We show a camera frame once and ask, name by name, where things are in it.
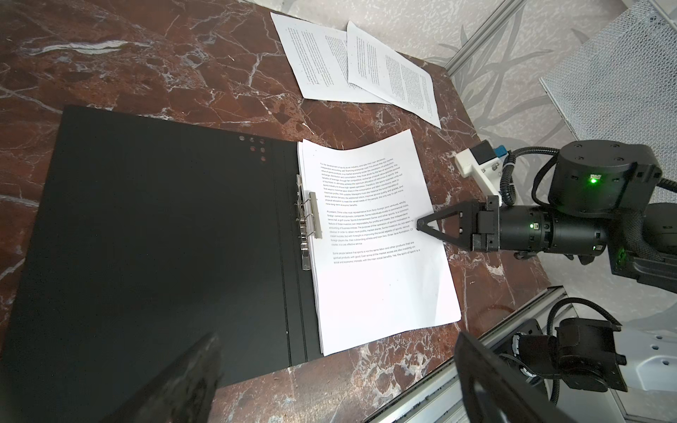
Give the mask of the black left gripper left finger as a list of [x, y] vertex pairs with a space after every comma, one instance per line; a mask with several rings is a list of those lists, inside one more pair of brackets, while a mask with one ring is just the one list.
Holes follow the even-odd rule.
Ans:
[[220, 338], [204, 335], [113, 412], [114, 422], [206, 422], [220, 380]]

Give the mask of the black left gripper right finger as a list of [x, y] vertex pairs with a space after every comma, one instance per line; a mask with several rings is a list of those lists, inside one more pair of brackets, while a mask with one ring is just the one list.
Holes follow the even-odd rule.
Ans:
[[454, 358], [461, 372], [462, 398], [471, 422], [571, 422], [517, 372], [467, 332], [460, 332]]

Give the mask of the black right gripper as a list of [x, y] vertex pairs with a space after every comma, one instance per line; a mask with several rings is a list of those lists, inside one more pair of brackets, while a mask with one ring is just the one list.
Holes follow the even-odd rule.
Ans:
[[[458, 217], [462, 228], [452, 236], [432, 222]], [[594, 259], [608, 246], [606, 220], [578, 218], [541, 206], [500, 206], [499, 197], [468, 200], [419, 218], [419, 232], [460, 250], [512, 251], [518, 259], [539, 253]]]

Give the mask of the printed paper sheet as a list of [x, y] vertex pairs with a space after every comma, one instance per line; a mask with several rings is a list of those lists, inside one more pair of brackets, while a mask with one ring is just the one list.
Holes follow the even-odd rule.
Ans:
[[276, 13], [271, 17], [305, 99], [384, 104], [383, 99], [348, 82], [345, 31]]
[[441, 127], [432, 77], [376, 37], [347, 24], [348, 82]]
[[322, 354], [458, 322], [444, 244], [416, 227], [433, 206], [412, 133], [297, 154]]

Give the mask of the white black file folder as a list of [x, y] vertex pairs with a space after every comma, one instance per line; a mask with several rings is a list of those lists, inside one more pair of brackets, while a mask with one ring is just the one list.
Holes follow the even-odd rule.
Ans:
[[202, 336], [220, 383], [320, 357], [294, 142], [69, 106], [1, 374], [28, 422], [96, 422]]

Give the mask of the metal folder clip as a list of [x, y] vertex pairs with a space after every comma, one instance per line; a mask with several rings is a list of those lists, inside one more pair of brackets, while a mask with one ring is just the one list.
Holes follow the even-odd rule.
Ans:
[[301, 267], [303, 271], [312, 270], [310, 253], [312, 251], [310, 240], [322, 239], [321, 221], [317, 195], [313, 191], [305, 190], [303, 178], [296, 176], [297, 200], [295, 203], [297, 218], [300, 229]]

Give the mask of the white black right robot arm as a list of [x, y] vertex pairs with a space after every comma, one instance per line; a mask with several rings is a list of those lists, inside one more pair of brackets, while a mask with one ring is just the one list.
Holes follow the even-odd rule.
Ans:
[[[522, 147], [502, 157], [497, 190], [418, 220], [418, 229], [462, 250], [506, 250], [525, 260], [563, 255], [591, 264], [607, 255], [611, 273], [666, 292], [676, 289], [676, 206], [653, 203], [675, 191], [649, 146], [608, 140], [561, 148]], [[622, 328], [602, 307], [597, 317], [558, 317], [557, 301], [541, 334], [514, 332], [501, 358], [523, 375], [560, 387], [604, 392], [675, 391], [673, 339]]]

